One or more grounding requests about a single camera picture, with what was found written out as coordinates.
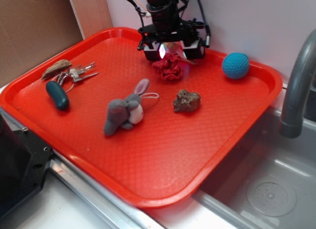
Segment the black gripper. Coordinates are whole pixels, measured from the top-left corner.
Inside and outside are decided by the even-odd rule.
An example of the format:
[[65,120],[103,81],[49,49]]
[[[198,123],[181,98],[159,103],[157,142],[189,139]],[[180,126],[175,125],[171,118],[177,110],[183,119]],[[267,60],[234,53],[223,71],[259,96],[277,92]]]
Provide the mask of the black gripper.
[[[198,29],[206,30],[205,40],[201,40]],[[141,41],[138,50],[144,50],[148,61],[159,61],[160,43],[180,41],[183,53],[188,60],[202,59],[205,57],[205,48],[210,47],[210,28],[207,24],[193,20],[180,19],[176,29],[171,31],[159,31],[154,24],[138,29]]]

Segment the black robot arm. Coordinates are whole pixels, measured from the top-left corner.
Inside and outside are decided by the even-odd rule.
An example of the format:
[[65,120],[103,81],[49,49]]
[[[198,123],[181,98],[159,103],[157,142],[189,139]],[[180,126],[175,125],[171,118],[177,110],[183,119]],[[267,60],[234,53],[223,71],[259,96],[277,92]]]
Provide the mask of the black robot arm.
[[146,10],[152,18],[152,24],[145,26],[143,18],[145,12],[134,0],[131,3],[139,15],[141,27],[138,33],[141,40],[139,51],[144,51],[148,61],[162,59],[160,51],[164,43],[180,42],[185,58],[188,60],[202,59],[205,50],[210,47],[211,32],[206,21],[203,6],[197,0],[202,21],[182,19],[189,0],[147,0]]

